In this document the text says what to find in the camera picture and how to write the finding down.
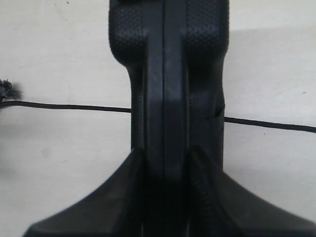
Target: black wire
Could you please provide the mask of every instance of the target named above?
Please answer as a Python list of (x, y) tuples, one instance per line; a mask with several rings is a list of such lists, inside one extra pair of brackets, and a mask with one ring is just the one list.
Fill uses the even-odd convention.
[[(56, 105), (56, 104), (43, 104), (43, 103), (34, 103), (34, 102), (26, 102), (26, 101), (5, 101), (5, 102), (0, 103), (0, 109), (6, 108), (6, 107), (12, 107), (12, 106), (22, 106), (22, 107), (40, 108), (40, 109), (53, 109), (53, 110), (93, 110), (93, 111), (131, 113), (131, 109), (128, 109), (128, 108), (102, 107), (102, 106), (91, 106), (91, 105)], [(316, 127), (304, 126), (304, 125), (264, 122), (264, 121), (248, 120), (248, 119), (241, 119), (241, 118), (229, 118), (229, 117), (225, 117), (225, 122), (251, 125), (251, 126), (259, 126), (259, 127), (268, 127), (268, 128), (275, 128), (275, 129), (316, 133)]]

